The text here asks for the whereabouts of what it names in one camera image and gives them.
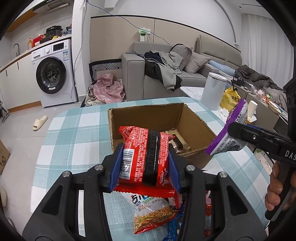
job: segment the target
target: open cardboard box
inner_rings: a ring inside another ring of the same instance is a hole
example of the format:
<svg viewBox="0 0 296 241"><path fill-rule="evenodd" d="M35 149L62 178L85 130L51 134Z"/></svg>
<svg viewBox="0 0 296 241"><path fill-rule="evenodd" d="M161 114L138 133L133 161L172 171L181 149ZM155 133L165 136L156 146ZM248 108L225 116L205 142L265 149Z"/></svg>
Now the open cardboard box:
<svg viewBox="0 0 296 241"><path fill-rule="evenodd" d="M4 170L8 158L10 157L9 151L6 149L2 141L0 140L0 175Z"/></svg>
<svg viewBox="0 0 296 241"><path fill-rule="evenodd" d="M205 149L216 135L184 103L114 108L108 110L108 121L113 151L119 142L124 143L118 132L120 126L137 126L154 131L176 128L191 147L190 152L179 154L188 164L202 169L212 158Z"/></svg>

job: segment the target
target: gray pillow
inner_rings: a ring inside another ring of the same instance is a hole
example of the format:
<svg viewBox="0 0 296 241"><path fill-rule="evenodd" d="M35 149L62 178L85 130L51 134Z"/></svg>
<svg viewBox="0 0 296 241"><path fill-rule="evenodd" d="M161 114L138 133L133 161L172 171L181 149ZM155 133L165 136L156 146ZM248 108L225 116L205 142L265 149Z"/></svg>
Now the gray pillow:
<svg viewBox="0 0 296 241"><path fill-rule="evenodd" d="M178 67L179 70L183 70L192 55L192 48L186 47L182 44L176 44L172 47L171 51L179 54L183 58L180 66Z"/></svg>
<svg viewBox="0 0 296 241"><path fill-rule="evenodd" d="M201 54L193 52L191 58L186 64L184 71L188 74L196 73L201 67L203 67L207 62L210 61L210 57L203 56Z"/></svg>

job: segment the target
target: purple snack bag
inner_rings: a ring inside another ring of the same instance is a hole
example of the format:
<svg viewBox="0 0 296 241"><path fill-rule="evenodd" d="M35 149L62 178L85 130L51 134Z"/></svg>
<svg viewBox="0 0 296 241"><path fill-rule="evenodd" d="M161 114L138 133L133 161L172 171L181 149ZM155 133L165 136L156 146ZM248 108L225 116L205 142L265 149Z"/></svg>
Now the purple snack bag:
<svg viewBox="0 0 296 241"><path fill-rule="evenodd" d="M240 99L239 103L231 110L222 131L213 140L205 152L209 155L215 155L227 151L238 151L244 148L247 143L229 136L227 129L230 123L238 122L246 124L248 104L245 99Z"/></svg>

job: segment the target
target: sofa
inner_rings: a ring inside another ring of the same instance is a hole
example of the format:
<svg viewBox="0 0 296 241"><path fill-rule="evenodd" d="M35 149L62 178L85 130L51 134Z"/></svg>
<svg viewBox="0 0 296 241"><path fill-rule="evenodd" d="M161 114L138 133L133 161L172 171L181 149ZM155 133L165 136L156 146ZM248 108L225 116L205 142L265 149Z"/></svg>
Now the sofa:
<svg viewBox="0 0 296 241"><path fill-rule="evenodd" d="M172 45L163 43L134 42L130 51L144 54L154 49L169 53L172 47ZM235 69L242 65L240 51L211 36L200 35L192 51L209 56L211 60ZM159 80L146 76L144 74L145 60L142 57L123 53L121 59L122 82L127 101L186 96L180 89L174 92L167 90ZM209 72L219 73L209 64L204 65L194 74L182 71L179 75L182 78L181 86L204 87Z"/></svg>

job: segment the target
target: human hand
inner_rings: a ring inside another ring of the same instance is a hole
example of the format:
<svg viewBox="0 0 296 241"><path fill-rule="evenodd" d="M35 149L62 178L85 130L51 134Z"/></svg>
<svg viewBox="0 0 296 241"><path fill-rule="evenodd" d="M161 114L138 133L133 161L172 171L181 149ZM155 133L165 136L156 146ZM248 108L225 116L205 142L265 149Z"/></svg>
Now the human hand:
<svg viewBox="0 0 296 241"><path fill-rule="evenodd" d="M272 211L275 206L279 205L281 199L279 194L283 191L283 184L278 179L279 162L277 161L272 167L270 174L270 184L267 187L267 194L265 195L265 207L268 211ZM296 188L296 171L291 176L291 186ZM288 202L285 204L283 210L287 210L293 203L296 197L296 189L292 192Z"/></svg>

